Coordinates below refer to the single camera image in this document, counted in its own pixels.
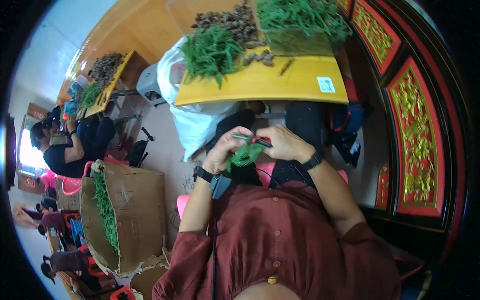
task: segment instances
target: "ponytail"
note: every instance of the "ponytail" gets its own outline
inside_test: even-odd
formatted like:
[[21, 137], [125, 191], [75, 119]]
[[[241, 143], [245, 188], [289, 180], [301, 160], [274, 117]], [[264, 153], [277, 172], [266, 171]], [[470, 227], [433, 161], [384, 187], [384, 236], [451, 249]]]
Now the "ponytail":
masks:
[[49, 264], [47, 264], [47, 261], [50, 261], [50, 258], [44, 255], [43, 256], [43, 264], [41, 264], [40, 270], [42, 270], [42, 273], [43, 273], [43, 275], [45, 275], [45, 277], [50, 278], [52, 280], [53, 284], [56, 284], [55, 280], [53, 280], [53, 277], [55, 277], [55, 276], [50, 275], [50, 272], [52, 272], [52, 268]]

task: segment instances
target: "button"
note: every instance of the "button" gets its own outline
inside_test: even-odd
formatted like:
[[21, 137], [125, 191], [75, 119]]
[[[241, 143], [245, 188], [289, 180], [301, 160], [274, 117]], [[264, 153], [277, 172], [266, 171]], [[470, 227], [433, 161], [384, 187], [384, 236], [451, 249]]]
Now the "button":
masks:
[[270, 276], [270, 277], [268, 278], [268, 283], [269, 283], [269, 284], [275, 284], [276, 281], [277, 281], [277, 278], [276, 278], [275, 276]]

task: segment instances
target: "black shirt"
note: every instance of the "black shirt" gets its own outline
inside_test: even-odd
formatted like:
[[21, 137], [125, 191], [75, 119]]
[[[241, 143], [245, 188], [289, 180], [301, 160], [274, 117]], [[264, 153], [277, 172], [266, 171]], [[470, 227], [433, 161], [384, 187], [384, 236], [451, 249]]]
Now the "black shirt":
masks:
[[85, 164], [88, 162], [88, 160], [84, 156], [82, 159], [66, 164], [65, 149], [70, 147], [72, 146], [66, 144], [52, 145], [43, 154], [43, 159], [47, 163], [50, 170], [58, 175], [82, 178]]

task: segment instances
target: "scissors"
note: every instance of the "scissors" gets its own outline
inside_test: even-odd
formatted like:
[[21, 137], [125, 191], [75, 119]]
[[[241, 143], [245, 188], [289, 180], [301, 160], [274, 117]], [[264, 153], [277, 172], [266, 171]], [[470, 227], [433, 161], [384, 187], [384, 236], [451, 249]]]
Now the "scissors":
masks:
[[232, 136], [236, 139], [245, 140], [245, 141], [252, 141], [252, 143], [254, 143], [254, 144], [260, 144], [260, 145], [268, 147], [268, 148], [273, 147], [272, 143], [270, 142], [270, 139], [267, 138], [267, 137], [245, 135], [245, 134], [236, 133], [236, 132], [232, 132]]

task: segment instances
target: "right hand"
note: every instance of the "right hand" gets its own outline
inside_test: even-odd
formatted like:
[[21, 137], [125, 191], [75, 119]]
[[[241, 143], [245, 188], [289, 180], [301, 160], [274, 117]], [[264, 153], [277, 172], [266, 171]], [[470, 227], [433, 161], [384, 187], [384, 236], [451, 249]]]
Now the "right hand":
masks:
[[270, 139], [273, 147], [264, 149], [264, 152], [271, 158], [297, 160], [304, 164], [316, 152], [315, 147], [281, 125], [259, 129], [256, 135]]
[[68, 117], [68, 119], [67, 119], [67, 130], [68, 130], [68, 132], [72, 132], [75, 129], [77, 129], [77, 126], [75, 124], [75, 117]]

